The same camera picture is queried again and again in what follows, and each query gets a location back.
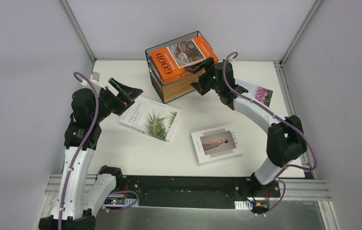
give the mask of book cover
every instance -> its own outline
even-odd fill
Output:
[[[248,92],[244,94],[247,94],[249,97],[256,98],[257,101],[263,103],[267,107],[270,106],[272,90],[238,79],[236,79],[236,84],[248,90]]]
[[[119,119],[125,127],[169,142],[181,110],[169,105],[138,97]]]
[[[191,133],[199,164],[241,155],[234,125]]]
[[[192,75],[184,70],[184,67],[188,65],[193,65],[209,57],[213,57],[215,63],[219,61],[202,36],[155,50],[151,52],[151,56],[164,84]]]

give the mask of white wall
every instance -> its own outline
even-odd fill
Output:
[[[280,60],[314,0],[69,0],[96,58],[144,50],[196,30],[219,57]]]
[[[285,65],[341,228],[362,229],[362,1],[327,0]]]
[[[58,1],[0,0],[0,229],[33,229],[87,59]]]

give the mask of palm leaf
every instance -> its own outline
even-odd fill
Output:
[[[172,123],[174,122],[175,117],[177,116],[177,112],[171,111],[169,116],[169,128],[171,128]]]
[[[153,110],[148,113],[144,121],[145,130],[153,137],[165,140],[168,130],[165,126],[167,117],[162,117],[163,112]]]

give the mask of white table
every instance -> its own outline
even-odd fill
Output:
[[[287,115],[272,62],[232,64],[236,79],[273,90],[270,107]],[[100,73],[103,85],[110,86],[108,79],[113,77],[122,84],[143,89],[143,97],[161,102],[151,85],[146,61],[97,61],[93,71]],[[116,115],[107,117],[101,123],[102,134],[88,173],[95,174],[101,166],[109,165],[120,167],[125,175],[250,176],[266,159],[266,134],[250,119],[223,105],[214,91],[205,96],[191,92],[168,105],[182,110],[170,143],[120,126]],[[237,124],[236,136],[245,152],[199,166],[191,132],[217,124]],[[293,164],[301,165],[301,161],[297,159]],[[304,172],[290,168],[281,177],[301,178]]]

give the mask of white book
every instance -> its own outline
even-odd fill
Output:
[[[119,119],[119,123],[140,133],[169,142],[181,110],[144,97],[138,97]]]
[[[226,125],[191,133],[199,164],[241,155],[234,130]]]

